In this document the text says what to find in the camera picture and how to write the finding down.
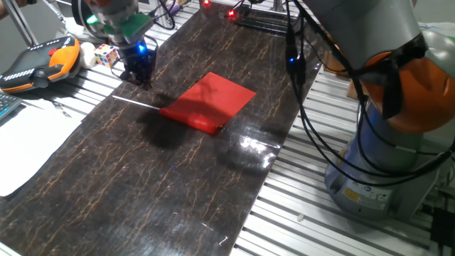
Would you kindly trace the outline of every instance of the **work table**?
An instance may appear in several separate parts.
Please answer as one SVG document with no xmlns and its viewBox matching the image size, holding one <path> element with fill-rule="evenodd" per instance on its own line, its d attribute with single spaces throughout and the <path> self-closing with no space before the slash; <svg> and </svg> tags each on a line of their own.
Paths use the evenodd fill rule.
<svg viewBox="0 0 455 256">
<path fill-rule="evenodd" d="M 213 72 L 255 97 L 215 136 L 108 97 L 0 199 L 0 241 L 21 255 L 228 255 L 298 110 L 284 45 L 195 14 L 160 47 L 151 90 L 113 95 L 163 107 Z"/>
</svg>

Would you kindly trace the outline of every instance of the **rubik's cube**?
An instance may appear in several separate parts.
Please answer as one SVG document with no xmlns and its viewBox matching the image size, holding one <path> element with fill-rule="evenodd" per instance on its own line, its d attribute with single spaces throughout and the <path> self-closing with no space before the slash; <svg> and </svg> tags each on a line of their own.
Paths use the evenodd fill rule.
<svg viewBox="0 0 455 256">
<path fill-rule="evenodd" d="M 111 67 L 114 61 L 119 59 L 119 54 L 114 46 L 102 44 L 95 50 L 95 57 L 97 58 L 98 64 Z"/>
</svg>

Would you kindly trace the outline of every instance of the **white ball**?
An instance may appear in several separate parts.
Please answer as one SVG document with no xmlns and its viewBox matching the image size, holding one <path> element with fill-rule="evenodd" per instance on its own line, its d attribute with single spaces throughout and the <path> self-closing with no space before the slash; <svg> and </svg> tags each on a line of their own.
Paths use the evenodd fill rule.
<svg viewBox="0 0 455 256">
<path fill-rule="evenodd" d="M 81 55 L 79 61 L 80 61 L 80 66 L 82 68 L 86 68 L 86 69 L 93 68 L 95 66 L 95 64 L 97 63 L 95 54 Z"/>
<path fill-rule="evenodd" d="M 80 66 L 82 68 L 93 68 L 97 62 L 95 57 L 95 46 L 85 42 L 80 45 Z"/>
<path fill-rule="evenodd" d="M 80 51 L 82 54 L 88 54 L 88 53 L 91 53 L 91 54 L 95 54 L 95 46 L 93 45 L 93 43 L 88 43 L 88 42 L 85 42 L 85 43 L 82 43 L 80 45 Z"/>
</svg>

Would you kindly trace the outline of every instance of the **blue led light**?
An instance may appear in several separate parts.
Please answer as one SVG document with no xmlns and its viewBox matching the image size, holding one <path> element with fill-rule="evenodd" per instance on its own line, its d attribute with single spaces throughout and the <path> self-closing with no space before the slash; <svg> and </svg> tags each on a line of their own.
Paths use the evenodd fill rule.
<svg viewBox="0 0 455 256">
<path fill-rule="evenodd" d="M 142 44 L 139 44 L 138 47 L 139 53 L 144 53 L 147 50 L 147 47 L 143 46 Z"/>
</svg>

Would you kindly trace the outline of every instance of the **label sticker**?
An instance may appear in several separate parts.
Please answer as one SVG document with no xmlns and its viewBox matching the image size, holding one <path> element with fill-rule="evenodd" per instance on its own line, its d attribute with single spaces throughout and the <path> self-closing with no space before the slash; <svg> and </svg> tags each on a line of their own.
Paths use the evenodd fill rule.
<svg viewBox="0 0 455 256">
<path fill-rule="evenodd" d="M 349 199 L 377 210 L 385 208 L 391 193 L 391 189 L 365 186 L 354 181 L 349 181 L 343 191 L 343 194 Z"/>
</svg>

